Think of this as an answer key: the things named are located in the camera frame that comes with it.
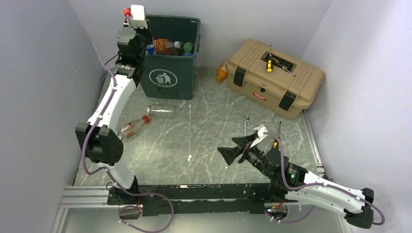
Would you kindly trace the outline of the pepsi bottle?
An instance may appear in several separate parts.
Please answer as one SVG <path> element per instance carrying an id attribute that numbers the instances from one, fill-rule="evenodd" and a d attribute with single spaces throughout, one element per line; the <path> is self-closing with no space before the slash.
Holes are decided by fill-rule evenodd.
<path id="1" fill-rule="evenodd" d="M 146 46 L 145 54 L 151 54 L 151 55 L 155 54 L 155 46 L 154 46 L 154 44 L 150 44 L 150 45 L 147 45 L 147 46 Z"/>

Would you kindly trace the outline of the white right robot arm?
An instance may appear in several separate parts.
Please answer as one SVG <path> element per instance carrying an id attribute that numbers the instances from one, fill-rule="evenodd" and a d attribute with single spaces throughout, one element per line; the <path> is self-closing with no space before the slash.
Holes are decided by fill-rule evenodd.
<path id="1" fill-rule="evenodd" d="M 233 137 L 235 147 L 218 147 L 217 150 L 228 165 L 247 161 L 268 178 L 270 201 L 305 202 L 334 212 L 358 228 L 372 227 L 373 190 L 347 188 L 289 162 L 278 137 L 271 149 L 264 153 L 257 147 L 259 139 L 258 133 Z"/>

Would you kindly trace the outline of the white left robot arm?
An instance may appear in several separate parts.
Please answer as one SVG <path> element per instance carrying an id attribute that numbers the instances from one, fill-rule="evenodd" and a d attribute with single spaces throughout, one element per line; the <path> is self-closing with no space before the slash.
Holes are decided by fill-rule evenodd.
<path id="1" fill-rule="evenodd" d="M 93 175 L 103 170 L 113 186 L 121 189 L 120 197 L 128 204 L 139 199 L 140 191 L 136 188 L 137 178 L 122 160 L 124 146 L 118 135 L 118 120 L 139 84 L 145 50 L 152 41 L 149 28 L 129 26 L 118 31 L 115 66 L 110 69 L 108 63 L 102 64 L 111 76 L 109 88 L 93 115 L 86 123 L 79 123 L 75 130 L 84 172 Z"/>

